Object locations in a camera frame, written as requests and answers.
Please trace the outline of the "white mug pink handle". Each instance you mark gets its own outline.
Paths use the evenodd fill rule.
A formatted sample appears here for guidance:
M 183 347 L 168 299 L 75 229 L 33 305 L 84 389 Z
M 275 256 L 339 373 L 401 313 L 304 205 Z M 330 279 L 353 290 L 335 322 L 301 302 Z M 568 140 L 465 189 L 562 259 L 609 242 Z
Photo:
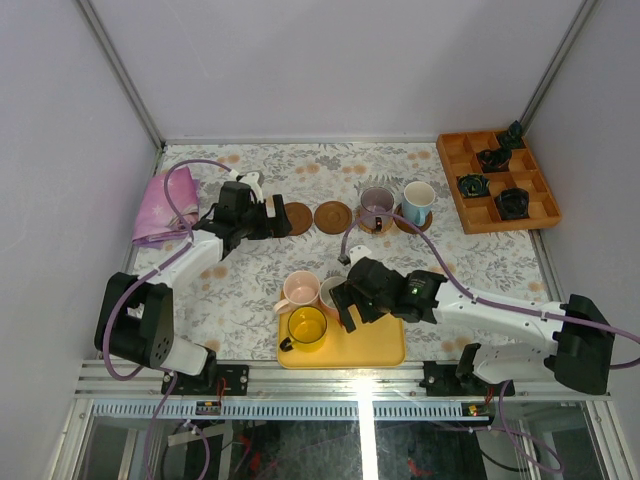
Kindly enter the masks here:
M 339 319 L 339 312 L 331 297 L 330 290 L 338 285 L 343 284 L 345 281 L 346 281 L 345 277 L 333 276 L 325 279 L 321 284 L 321 289 L 319 294 L 320 306 L 321 306 L 321 310 L 329 318 L 332 318 L 335 320 Z

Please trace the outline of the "brown wooden coaster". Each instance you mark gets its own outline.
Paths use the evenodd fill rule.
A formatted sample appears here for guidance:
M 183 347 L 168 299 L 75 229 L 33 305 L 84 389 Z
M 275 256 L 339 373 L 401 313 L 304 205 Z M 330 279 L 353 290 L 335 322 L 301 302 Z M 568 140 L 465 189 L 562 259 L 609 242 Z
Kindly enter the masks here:
M 319 205 L 314 212 L 314 223 L 326 234 L 343 233 L 352 223 L 352 210 L 340 201 L 327 201 Z
M 302 235 L 313 225 L 313 214 L 305 204 L 300 202 L 287 203 L 285 211 L 292 226 L 290 236 Z
M 401 231 L 411 235 L 417 234 L 417 231 L 413 227 L 411 227 L 407 222 L 401 220 L 401 217 L 403 215 L 402 205 L 398 205 L 395 208 L 394 214 L 396 215 L 396 218 L 394 219 L 394 223 Z M 421 232 L 425 232 L 431 226 L 432 221 L 433 221 L 433 213 L 430 212 L 427 215 L 425 222 L 421 226 L 419 226 L 418 229 Z

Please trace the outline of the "light pink mug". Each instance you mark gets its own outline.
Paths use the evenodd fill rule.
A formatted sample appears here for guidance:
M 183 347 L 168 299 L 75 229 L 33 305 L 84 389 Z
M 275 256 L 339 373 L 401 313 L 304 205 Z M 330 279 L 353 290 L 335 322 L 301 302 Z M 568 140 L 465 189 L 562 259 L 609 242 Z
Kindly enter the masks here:
M 321 284 L 315 274 L 309 271 L 296 271 L 285 280 L 282 294 L 284 297 L 273 306 L 277 315 L 315 305 L 319 300 Z

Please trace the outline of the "woven rattan coaster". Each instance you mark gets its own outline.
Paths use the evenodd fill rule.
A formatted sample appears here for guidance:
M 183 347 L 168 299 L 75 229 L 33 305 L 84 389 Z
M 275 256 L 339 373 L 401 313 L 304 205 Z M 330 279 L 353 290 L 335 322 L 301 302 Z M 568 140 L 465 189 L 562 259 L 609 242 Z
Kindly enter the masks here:
M 362 209 L 359 206 L 355 210 L 355 215 L 357 219 L 357 226 L 364 232 L 374 235 L 379 235 L 386 233 L 391 228 L 391 223 L 393 221 L 392 217 L 389 216 L 372 216 L 371 218 L 366 218 L 363 221 L 360 221 L 359 218 L 364 214 L 369 214 L 370 212 L 366 209 Z

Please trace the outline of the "purple mug black handle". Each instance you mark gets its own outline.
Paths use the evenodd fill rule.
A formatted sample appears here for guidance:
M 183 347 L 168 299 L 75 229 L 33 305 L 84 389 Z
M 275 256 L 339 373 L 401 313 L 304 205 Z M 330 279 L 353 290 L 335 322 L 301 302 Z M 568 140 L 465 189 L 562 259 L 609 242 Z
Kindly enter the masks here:
M 360 206 L 372 213 L 361 216 L 363 220 L 372 216 L 386 216 L 386 213 L 393 212 L 394 197 L 389 190 L 383 187 L 370 187 L 362 193 Z

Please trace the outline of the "light blue mug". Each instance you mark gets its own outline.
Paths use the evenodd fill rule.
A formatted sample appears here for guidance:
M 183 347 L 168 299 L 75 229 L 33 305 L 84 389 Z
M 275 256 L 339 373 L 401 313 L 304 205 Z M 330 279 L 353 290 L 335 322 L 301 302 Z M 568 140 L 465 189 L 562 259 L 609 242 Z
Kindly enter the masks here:
M 422 227 L 431 213 L 436 194 L 431 185 L 422 181 L 407 184 L 403 191 L 402 216 L 412 224 Z

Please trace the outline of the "yellow plastic tray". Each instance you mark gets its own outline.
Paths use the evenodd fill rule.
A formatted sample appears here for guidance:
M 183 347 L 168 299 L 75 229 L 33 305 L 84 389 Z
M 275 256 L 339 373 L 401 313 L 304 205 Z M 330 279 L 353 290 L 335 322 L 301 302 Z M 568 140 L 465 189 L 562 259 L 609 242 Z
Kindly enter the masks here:
M 311 305 L 321 310 L 320 300 Z M 354 307 L 349 308 L 356 330 L 347 333 L 340 323 L 326 316 L 327 337 L 315 352 L 282 352 L 279 344 L 286 335 L 292 312 L 279 315 L 276 352 L 279 364 L 287 369 L 380 368 L 401 365 L 406 357 L 404 326 L 401 320 L 385 315 L 374 323 L 363 323 Z

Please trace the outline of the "pink purple folded cloth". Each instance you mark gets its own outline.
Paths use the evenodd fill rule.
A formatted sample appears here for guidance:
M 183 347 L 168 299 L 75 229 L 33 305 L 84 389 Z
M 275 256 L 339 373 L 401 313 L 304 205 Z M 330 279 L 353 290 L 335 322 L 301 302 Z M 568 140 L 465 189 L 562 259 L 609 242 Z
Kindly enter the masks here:
M 132 243 L 136 246 L 158 248 L 161 242 L 181 239 L 187 234 L 166 199 L 166 176 L 166 173 L 154 176 L 147 185 L 132 236 Z M 168 182 L 175 207 L 190 225 L 199 219 L 198 187 L 199 182 L 192 178 L 188 167 L 175 170 Z

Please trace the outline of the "orange compartment tray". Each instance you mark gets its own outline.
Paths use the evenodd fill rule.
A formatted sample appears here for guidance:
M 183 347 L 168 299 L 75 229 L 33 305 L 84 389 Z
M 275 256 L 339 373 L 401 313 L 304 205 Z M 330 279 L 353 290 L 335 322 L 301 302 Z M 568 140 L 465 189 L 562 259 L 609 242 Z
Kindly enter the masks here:
M 551 192 L 529 145 L 524 143 L 512 151 L 508 168 L 501 172 L 485 172 L 477 154 L 499 147 L 496 131 L 444 133 L 438 136 L 437 150 L 450 186 L 462 228 L 467 234 L 545 229 L 562 219 Z M 465 175 L 479 174 L 488 179 L 488 193 L 467 197 L 458 183 Z M 495 198 L 504 190 L 520 188 L 529 195 L 528 216 L 504 220 Z

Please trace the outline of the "black part lower compartment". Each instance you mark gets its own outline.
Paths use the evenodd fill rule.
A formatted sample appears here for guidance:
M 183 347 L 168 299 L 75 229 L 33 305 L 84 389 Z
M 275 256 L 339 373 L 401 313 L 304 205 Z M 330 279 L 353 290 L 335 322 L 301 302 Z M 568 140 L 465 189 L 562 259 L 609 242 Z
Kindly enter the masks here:
M 529 192 L 522 188 L 505 189 L 494 198 L 497 211 L 503 221 L 529 217 Z

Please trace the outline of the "black part compartment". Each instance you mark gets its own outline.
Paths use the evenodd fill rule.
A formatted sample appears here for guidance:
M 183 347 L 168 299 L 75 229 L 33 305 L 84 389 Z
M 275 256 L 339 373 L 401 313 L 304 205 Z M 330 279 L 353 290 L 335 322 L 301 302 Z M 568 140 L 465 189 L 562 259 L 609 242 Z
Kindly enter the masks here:
M 529 217 L 529 192 L 522 188 L 505 189 L 494 198 L 497 211 L 503 221 Z
M 508 148 L 485 149 L 476 154 L 476 159 L 484 173 L 506 172 L 512 158 L 512 150 Z
M 523 127 L 519 121 L 514 121 L 509 127 L 496 135 L 500 146 L 504 149 L 523 149 Z

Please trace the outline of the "black part top compartment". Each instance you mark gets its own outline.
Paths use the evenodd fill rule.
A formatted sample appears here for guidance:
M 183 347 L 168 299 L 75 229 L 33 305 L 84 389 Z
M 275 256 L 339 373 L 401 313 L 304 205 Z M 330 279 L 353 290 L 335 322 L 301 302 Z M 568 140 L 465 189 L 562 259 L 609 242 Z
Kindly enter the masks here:
M 504 149 L 523 149 L 523 127 L 519 121 L 514 121 L 509 127 L 496 135 L 500 146 Z

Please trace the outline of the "aluminium front rail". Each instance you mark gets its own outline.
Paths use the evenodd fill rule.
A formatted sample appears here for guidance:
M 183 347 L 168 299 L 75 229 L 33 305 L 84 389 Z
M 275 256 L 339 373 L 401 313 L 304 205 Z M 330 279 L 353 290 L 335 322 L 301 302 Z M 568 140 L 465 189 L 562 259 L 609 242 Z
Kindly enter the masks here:
M 353 400 L 369 394 L 375 400 L 427 398 L 423 365 L 406 362 L 395 368 L 290 370 L 276 361 L 240 360 L 249 367 L 249 399 Z M 85 360 L 74 390 L 76 398 L 158 399 L 164 374 L 143 369 L 133 379 L 116 380 L 100 360 Z

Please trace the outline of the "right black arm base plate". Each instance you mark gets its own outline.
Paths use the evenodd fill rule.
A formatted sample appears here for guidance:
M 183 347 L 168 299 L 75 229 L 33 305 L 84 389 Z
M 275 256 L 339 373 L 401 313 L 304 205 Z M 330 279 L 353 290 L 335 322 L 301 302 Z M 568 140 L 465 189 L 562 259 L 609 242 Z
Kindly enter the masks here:
M 428 396 L 458 397 L 486 396 L 490 391 L 499 395 L 505 382 L 490 384 L 473 374 L 469 365 L 441 364 L 435 361 L 423 363 L 424 378 L 420 386 Z

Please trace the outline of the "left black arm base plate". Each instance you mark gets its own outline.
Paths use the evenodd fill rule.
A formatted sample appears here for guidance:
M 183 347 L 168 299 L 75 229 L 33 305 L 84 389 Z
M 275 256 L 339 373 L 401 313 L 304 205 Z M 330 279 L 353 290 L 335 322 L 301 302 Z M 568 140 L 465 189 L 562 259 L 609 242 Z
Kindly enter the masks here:
M 241 397 L 248 393 L 249 366 L 217 364 L 199 375 L 178 374 L 171 395 Z

